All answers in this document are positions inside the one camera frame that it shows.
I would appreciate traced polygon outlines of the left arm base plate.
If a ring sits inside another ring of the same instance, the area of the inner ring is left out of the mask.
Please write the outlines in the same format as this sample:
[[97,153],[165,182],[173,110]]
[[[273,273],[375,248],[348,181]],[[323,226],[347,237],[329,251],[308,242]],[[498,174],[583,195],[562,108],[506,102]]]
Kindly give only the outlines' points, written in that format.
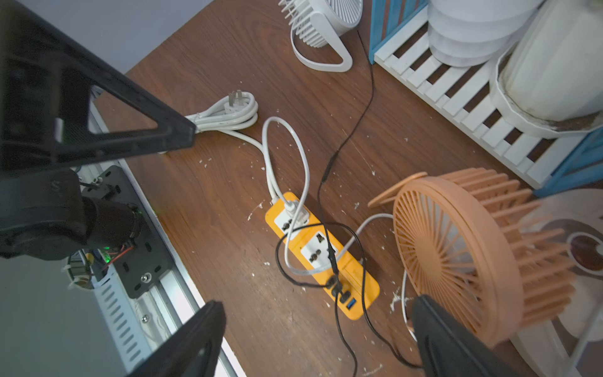
[[87,241],[97,279],[118,274],[126,293],[138,299],[171,271],[174,260],[126,172],[113,165],[84,188]]

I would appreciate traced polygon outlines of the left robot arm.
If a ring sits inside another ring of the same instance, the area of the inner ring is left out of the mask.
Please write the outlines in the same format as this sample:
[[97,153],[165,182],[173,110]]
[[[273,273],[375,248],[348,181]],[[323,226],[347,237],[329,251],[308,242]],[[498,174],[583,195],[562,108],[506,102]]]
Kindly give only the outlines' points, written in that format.
[[[94,133],[94,87],[155,128]],[[85,196],[76,166],[192,146],[196,126],[22,4],[1,4],[1,256],[61,260],[135,238],[141,214]]]

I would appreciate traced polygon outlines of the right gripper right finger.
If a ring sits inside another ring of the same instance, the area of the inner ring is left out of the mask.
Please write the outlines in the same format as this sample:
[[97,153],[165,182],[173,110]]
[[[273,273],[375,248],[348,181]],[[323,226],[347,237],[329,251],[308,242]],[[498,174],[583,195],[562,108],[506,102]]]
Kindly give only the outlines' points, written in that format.
[[430,296],[421,295],[416,298],[411,321],[425,375],[518,375]]

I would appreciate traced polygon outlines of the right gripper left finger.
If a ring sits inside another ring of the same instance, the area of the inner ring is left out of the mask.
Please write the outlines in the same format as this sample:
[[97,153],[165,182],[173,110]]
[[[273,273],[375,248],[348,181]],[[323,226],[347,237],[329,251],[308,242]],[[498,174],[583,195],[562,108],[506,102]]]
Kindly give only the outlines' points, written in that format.
[[223,304],[209,301],[130,375],[213,376],[225,328]]

